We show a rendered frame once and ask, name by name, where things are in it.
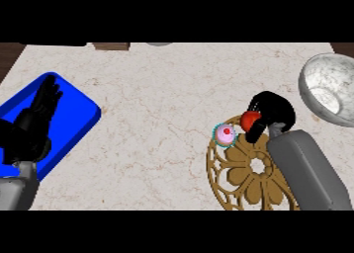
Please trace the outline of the brown openwork round placemat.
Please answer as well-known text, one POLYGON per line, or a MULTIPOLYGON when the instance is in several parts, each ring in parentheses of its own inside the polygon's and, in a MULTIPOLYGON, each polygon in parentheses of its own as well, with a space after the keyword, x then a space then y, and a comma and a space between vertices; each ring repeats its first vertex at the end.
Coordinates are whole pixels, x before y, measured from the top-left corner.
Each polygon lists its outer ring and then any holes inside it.
POLYGON ((237 129, 236 142, 222 147, 210 138, 206 151, 208 181, 218 203, 228 211, 298 211, 293 191, 267 149, 268 136, 262 134, 250 144, 240 129, 240 116, 224 123, 237 129))

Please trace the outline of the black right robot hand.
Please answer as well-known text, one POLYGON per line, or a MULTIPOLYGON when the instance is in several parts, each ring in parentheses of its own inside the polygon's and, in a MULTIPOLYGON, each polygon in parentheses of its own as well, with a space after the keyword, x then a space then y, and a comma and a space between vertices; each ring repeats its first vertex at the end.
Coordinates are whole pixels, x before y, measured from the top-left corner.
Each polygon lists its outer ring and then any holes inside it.
POLYGON ((249 110, 261 113, 246 133, 249 143, 256 143, 270 129, 270 137, 278 136, 295 125, 295 108, 289 100, 271 91, 261 92, 252 99, 249 110))

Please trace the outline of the pink cupcake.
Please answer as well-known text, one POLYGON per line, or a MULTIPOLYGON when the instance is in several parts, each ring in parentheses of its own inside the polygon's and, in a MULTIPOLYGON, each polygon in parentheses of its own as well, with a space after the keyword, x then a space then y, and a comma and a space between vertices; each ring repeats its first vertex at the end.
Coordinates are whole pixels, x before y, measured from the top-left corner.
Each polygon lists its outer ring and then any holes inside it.
POLYGON ((231 147, 236 143, 237 133, 233 125, 218 124, 212 132, 212 139, 221 147, 231 147))

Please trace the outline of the red tomato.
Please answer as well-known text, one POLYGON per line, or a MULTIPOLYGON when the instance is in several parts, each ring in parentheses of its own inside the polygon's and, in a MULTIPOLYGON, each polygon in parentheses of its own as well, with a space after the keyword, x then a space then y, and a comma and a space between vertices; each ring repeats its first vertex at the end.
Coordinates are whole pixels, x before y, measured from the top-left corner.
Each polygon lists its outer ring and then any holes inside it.
POLYGON ((247 111, 240 118, 240 127, 244 131, 249 131, 255 121, 261 118, 258 111, 247 111))

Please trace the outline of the blue rectangular tray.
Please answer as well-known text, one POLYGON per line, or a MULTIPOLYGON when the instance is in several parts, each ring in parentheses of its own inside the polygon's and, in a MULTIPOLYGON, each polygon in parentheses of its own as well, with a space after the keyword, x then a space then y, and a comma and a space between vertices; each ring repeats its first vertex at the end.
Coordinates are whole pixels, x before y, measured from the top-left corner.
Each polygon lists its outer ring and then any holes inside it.
POLYGON ((101 118, 101 109, 95 102, 55 72, 46 72, 0 105, 0 119, 9 122, 17 119, 23 109, 32 105, 39 87, 48 75, 57 77, 57 84, 60 85, 63 96, 60 98, 49 130, 52 150, 46 158, 38 163, 39 180, 43 180, 52 172, 60 161, 101 118))

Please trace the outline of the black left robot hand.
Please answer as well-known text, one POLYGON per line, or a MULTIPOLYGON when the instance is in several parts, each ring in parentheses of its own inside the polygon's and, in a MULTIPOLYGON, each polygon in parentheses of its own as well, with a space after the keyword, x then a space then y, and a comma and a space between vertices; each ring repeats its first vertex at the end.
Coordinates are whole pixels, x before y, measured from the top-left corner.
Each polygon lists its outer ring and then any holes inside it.
POLYGON ((40 161, 52 149, 49 139, 51 121, 63 91, 57 78, 49 75, 40 85, 32 106, 12 122, 0 119, 0 148, 5 165, 21 161, 40 161))

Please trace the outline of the white marble bowl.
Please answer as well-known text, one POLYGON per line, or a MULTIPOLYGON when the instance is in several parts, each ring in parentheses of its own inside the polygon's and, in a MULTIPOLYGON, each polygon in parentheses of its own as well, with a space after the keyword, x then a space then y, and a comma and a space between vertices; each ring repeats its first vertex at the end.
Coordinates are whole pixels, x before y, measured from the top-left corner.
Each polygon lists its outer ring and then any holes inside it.
POLYGON ((315 55, 301 69, 298 89, 314 114, 338 126, 354 127, 354 58, 315 55))

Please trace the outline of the brown wooden block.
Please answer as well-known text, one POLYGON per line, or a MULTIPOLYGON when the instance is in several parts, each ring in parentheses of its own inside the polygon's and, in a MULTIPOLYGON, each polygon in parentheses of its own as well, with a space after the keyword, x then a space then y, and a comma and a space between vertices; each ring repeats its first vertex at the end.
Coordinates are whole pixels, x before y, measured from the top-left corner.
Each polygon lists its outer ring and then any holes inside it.
POLYGON ((97 50, 129 50, 129 42, 94 42, 97 50))

